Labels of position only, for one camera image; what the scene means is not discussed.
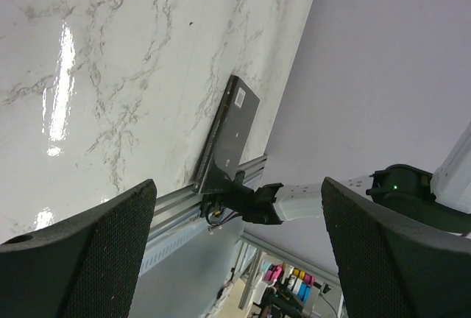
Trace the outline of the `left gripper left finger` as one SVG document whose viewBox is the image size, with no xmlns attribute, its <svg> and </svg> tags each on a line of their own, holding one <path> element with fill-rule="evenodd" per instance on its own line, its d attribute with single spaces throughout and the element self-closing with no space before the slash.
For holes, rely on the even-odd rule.
<svg viewBox="0 0 471 318">
<path fill-rule="evenodd" d="M 1 316 L 127 317 L 156 199 L 148 179 L 1 244 Z"/>
</svg>

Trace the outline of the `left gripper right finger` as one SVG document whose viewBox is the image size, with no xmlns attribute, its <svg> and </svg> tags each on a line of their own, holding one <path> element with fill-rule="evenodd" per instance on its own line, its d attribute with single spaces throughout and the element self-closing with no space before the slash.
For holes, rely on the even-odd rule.
<svg viewBox="0 0 471 318">
<path fill-rule="evenodd" d="M 469 317 L 470 240 L 327 177 L 325 225 L 349 317 Z"/>
</svg>

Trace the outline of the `black book with barcode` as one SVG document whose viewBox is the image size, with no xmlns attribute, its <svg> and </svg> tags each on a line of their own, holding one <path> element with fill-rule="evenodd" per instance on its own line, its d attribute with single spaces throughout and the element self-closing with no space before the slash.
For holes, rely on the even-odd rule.
<svg viewBox="0 0 471 318">
<path fill-rule="evenodd" d="M 193 192 L 226 192 L 235 179 L 260 99 L 236 75 L 230 76 L 194 176 Z"/>
</svg>

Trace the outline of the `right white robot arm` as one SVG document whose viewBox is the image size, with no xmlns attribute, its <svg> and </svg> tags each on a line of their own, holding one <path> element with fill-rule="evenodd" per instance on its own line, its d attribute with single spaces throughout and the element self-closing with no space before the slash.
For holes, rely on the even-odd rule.
<svg viewBox="0 0 471 318">
<path fill-rule="evenodd" d="M 410 219 L 446 233 L 470 237 L 470 130 L 466 129 L 443 163 L 430 173 L 405 164 L 350 180 L 343 186 Z M 257 225 L 280 225 L 322 216 L 321 185 L 276 185 Z"/>
</svg>

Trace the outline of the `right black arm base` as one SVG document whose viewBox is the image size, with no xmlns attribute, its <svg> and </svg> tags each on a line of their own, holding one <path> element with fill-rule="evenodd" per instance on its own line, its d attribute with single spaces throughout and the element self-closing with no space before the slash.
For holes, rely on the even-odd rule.
<svg viewBox="0 0 471 318">
<path fill-rule="evenodd" d="M 245 176 L 245 171 L 237 171 L 235 179 L 229 182 L 229 188 L 226 192 L 204 194 L 200 205 L 200 217 L 206 219 L 209 225 L 215 226 L 221 221 L 210 220 L 212 213 L 222 212 L 226 208 L 236 213 L 243 213 L 255 197 L 255 191 L 244 185 Z"/>
</svg>

